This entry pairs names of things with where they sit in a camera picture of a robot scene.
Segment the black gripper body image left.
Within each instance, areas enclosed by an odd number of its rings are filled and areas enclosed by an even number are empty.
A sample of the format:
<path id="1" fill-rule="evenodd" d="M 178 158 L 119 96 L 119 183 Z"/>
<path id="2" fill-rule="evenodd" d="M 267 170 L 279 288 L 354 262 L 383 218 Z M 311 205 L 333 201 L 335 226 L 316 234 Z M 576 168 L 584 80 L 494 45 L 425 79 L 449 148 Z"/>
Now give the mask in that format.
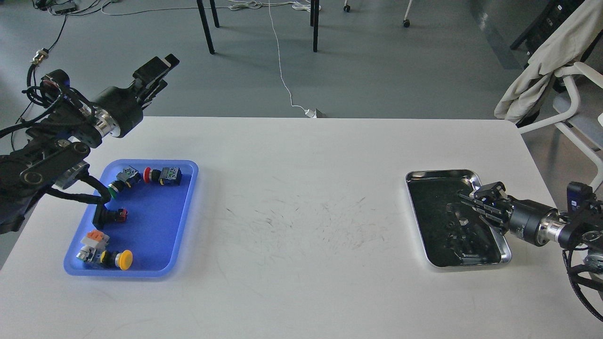
<path id="1" fill-rule="evenodd" d="M 112 131 L 112 136 L 117 138 L 125 137 L 144 118 L 142 106 L 132 88 L 108 87 L 92 99 L 92 102 L 105 110 L 116 122 L 118 129 Z"/>

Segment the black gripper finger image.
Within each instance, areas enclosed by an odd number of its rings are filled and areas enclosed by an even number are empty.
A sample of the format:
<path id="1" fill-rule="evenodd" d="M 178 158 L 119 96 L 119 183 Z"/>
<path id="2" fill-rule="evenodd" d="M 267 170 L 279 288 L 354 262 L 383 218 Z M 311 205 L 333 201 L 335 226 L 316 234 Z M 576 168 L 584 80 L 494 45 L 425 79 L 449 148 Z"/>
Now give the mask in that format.
<path id="1" fill-rule="evenodd" d="M 510 205 L 484 205 L 474 206 L 473 210 L 478 212 L 480 218 L 489 227 L 496 229 L 499 234 L 506 234 L 510 231 Z"/>
<path id="2" fill-rule="evenodd" d="M 153 83 L 149 83 L 148 86 L 141 88 L 137 92 L 137 103 L 140 105 L 140 108 L 144 110 L 151 105 L 156 95 L 164 90 L 166 86 L 168 86 L 168 83 L 165 80 L 157 80 Z"/>
<path id="3" fill-rule="evenodd" d="M 457 193 L 462 204 L 475 211 L 510 212 L 511 201 L 506 194 L 504 183 L 495 182 L 482 185 L 473 191 L 460 190 Z"/>
<path id="4" fill-rule="evenodd" d="M 140 80 L 143 85 L 150 85 L 163 79 L 165 75 L 179 64 L 179 59 L 173 54 L 164 58 L 154 56 L 133 73 L 133 79 Z"/>

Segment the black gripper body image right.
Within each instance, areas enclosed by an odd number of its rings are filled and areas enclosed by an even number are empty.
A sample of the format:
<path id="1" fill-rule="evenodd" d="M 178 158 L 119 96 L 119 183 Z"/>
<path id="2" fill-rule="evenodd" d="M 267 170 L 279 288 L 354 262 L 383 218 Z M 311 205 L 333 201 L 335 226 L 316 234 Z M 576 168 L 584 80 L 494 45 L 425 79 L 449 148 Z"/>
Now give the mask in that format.
<path id="1" fill-rule="evenodd" d="M 508 229 L 517 238 L 541 247 L 558 242 L 561 222 L 556 208 L 532 200 L 514 200 Z"/>

